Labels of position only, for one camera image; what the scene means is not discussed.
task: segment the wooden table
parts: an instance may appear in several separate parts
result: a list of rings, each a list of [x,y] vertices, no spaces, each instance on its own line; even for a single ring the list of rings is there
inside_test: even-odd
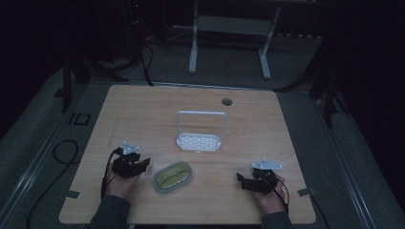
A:
[[[222,103],[232,100],[231,106]],[[178,111],[227,114],[219,151],[195,153],[176,143]],[[100,182],[109,154],[122,141],[140,147],[151,165],[140,176],[132,195],[128,223],[136,224],[257,224],[260,210],[236,173],[251,177],[251,163],[266,157],[284,166],[293,223],[312,223],[314,211],[289,137],[278,98],[273,92],[203,88],[111,87],[60,213],[64,223],[88,223],[100,203]],[[173,163],[187,162],[194,176],[181,188],[163,195],[152,185],[153,174]]]

